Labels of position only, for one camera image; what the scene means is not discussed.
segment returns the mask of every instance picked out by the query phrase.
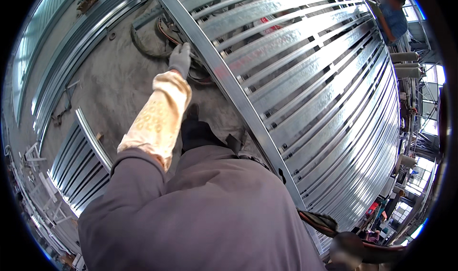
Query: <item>person in blue shirt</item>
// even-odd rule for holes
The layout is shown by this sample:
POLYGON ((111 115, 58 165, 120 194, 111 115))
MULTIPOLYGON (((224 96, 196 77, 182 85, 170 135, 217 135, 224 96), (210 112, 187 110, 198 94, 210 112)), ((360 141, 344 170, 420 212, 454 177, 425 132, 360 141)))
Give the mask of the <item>person in blue shirt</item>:
POLYGON ((380 10, 374 10, 377 25, 387 45, 394 44, 409 28, 402 9, 404 4, 405 0, 382 0, 378 6, 380 10))

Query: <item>stack of metal profiles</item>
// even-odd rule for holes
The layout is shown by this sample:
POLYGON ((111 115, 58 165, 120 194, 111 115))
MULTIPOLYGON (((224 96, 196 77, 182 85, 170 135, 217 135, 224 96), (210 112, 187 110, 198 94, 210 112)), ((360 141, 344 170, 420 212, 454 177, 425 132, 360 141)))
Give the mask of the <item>stack of metal profiles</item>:
POLYGON ((35 116, 33 129, 40 141, 40 151, 51 114, 79 65, 113 26, 144 2, 146 0, 99 0, 60 42, 31 103, 31 113, 35 116))
POLYGON ((92 200, 105 194, 112 162, 92 133, 81 109, 76 109, 75 114, 75 123, 60 146, 50 177, 79 217, 92 200))
POLYGON ((74 0, 40 0, 21 35, 12 64, 13 109, 19 125, 29 74, 54 25, 74 0))
MULTIPOLYGON (((295 205, 352 229, 392 171, 399 133, 396 77, 364 0, 159 1, 295 205)), ((308 230, 324 253, 330 239, 308 230)))

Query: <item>jacket sleeve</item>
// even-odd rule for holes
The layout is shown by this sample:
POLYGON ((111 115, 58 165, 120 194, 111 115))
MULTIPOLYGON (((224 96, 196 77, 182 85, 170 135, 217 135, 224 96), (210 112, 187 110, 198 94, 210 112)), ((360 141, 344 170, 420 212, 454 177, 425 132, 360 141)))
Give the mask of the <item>jacket sleeve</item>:
POLYGON ((83 258, 93 270, 104 270, 112 260, 119 267, 132 267, 132 262, 123 257, 132 247, 128 229, 134 227, 130 221, 165 190, 164 171, 138 148, 120 152, 111 175, 105 194, 91 202, 78 220, 83 258))

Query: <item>gray glove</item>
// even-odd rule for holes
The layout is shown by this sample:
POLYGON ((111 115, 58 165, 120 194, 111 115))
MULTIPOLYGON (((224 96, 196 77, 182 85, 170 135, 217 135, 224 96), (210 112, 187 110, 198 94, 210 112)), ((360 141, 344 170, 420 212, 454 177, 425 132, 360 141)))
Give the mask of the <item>gray glove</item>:
POLYGON ((181 76, 188 77, 189 67, 191 66, 191 45, 189 43, 179 44, 175 47, 169 59, 169 70, 176 69, 181 76))

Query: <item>blue shirt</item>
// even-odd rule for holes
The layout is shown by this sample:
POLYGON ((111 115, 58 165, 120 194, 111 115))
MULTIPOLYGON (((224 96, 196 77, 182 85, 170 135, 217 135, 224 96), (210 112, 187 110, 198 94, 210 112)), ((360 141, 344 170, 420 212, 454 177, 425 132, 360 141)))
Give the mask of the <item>blue shirt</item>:
MULTIPOLYGON (((409 28, 407 24, 407 19, 404 15, 404 11, 403 10, 393 10, 391 6, 387 4, 381 4, 379 8, 383 16, 385 17, 385 21, 391 30, 391 34, 396 38, 396 41, 397 41, 400 37, 402 37, 407 32, 407 29, 409 28)), ((390 44, 390 40, 388 39, 388 36, 386 35, 386 33, 383 31, 383 28, 378 20, 377 20, 377 25, 380 28, 380 31, 383 36, 383 39, 385 40, 385 43, 387 45, 390 44)))

